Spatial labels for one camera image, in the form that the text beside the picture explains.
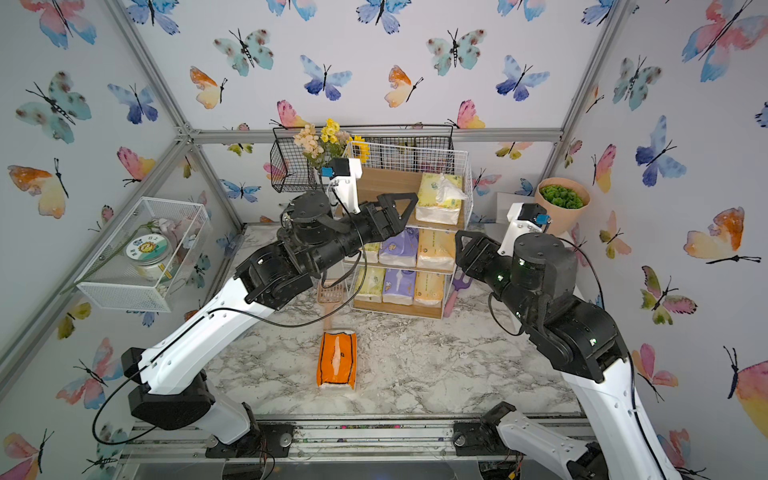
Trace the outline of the green tissue pack with tissue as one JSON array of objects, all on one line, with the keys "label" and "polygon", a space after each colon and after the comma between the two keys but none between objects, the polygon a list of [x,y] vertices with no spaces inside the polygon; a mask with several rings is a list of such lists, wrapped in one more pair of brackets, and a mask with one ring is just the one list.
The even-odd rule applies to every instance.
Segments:
[{"label": "green tissue pack with tissue", "polygon": [[415,214],[421,222],[457,225],[462,204],[468,200],[463,178],[457,175],[423,173]]}]

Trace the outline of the orange tissue pack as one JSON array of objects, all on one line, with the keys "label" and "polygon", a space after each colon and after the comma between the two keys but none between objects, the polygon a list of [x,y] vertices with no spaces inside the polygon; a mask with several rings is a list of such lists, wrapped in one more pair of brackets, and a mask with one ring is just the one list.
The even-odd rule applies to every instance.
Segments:
[{"label": "orange tissue pack", "polygon": [[357,335],[351,330],[323,333],[316,383],[320,388],[354,390],[357,374]]}]

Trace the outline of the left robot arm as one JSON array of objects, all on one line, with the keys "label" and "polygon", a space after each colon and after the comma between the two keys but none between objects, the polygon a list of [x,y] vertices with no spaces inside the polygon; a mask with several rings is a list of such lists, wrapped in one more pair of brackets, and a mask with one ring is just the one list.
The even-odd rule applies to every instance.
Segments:
[{"label": "left robot arm", "polygon": [[210,386],[205,366],[241,334],[285,307],[365,245],[400,234],[418,203],[414,193],[382,194],[358,212],[334,218],[321,190],[294,198],[275,241],[241,262],[222,289],[189,320],[148,349],[131,348],[121,361],[135,388],[132,417],[171,431],[195,426],[232,445],[258,428],[250,409]]}]

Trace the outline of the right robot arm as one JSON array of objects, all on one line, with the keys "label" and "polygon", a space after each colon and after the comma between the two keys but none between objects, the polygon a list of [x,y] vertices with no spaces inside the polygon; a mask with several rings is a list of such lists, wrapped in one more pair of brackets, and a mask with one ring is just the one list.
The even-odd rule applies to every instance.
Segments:
[{"label": "right robot arm", "polygon": [[567,437],[502,402],[487,415],[503,445],[561,479],[679,479],[636,393],[632,357],[614,319],[575,295],[578,262],[563,240],[525,233],[512,247],[460,231],[456,262],[487,285],[561,373],[594,441]]}]

